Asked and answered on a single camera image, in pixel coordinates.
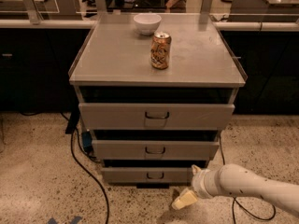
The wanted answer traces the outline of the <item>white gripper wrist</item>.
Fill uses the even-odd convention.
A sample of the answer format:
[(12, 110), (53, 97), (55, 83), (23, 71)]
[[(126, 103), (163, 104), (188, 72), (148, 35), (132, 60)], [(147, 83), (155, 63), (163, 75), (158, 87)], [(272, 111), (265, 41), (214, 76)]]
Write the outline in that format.
[(196, 203), (198, 201), (198, 197), (202, 199), (211, 199), (218, 194), (216, 171), (201, 169), (193, 164), (192, 174), (192, 189), (194, 191), (189, 188), (184, 189), (172, 202), (172, 207), (175, 210), (180, 210), (186, 206)]

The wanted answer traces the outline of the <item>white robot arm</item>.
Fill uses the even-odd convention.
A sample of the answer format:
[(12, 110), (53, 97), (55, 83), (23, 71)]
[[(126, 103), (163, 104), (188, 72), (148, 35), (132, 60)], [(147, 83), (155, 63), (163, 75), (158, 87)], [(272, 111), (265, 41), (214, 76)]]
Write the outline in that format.
[(299, 186), (256, 175), (237, 164), (225, 164), (218, 170), (192, 166), (192, 182), (172, 202), (175, 210), (216, 196), (254, 197), (299, 217)]

